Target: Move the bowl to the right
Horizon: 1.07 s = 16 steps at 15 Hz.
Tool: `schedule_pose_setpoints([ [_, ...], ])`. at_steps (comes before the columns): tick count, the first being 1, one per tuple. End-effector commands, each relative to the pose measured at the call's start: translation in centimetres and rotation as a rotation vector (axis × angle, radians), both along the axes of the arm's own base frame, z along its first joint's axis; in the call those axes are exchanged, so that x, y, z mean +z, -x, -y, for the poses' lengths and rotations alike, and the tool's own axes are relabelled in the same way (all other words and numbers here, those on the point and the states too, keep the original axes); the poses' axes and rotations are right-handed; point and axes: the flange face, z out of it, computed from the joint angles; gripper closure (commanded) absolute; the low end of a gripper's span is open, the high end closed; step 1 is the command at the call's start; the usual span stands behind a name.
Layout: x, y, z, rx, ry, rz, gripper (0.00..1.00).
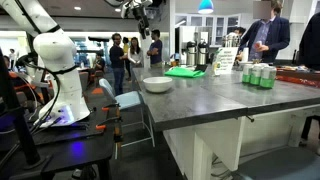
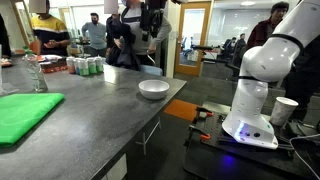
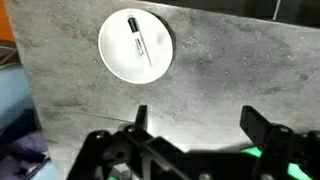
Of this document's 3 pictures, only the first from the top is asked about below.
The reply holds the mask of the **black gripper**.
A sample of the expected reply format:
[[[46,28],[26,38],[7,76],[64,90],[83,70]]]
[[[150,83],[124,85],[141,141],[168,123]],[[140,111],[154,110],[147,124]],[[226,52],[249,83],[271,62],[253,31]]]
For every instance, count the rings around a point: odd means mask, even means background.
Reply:
[[[145,8],[152,3],[153,0],[129,0],[122,5],[121,17],[126,19],[132,13],[138,21],[138,31],[143,39],[150,35]]]

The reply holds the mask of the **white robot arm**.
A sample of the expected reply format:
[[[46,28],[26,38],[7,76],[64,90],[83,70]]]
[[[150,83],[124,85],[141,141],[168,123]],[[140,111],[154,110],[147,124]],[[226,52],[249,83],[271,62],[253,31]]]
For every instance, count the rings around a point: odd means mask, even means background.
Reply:
[[[40,111],[40,128],[68,126],[90,115],[73,57],[77,49],[38,0],[0,0],[0,6],[33,40],[43,69],[54,78],[54,98]]]

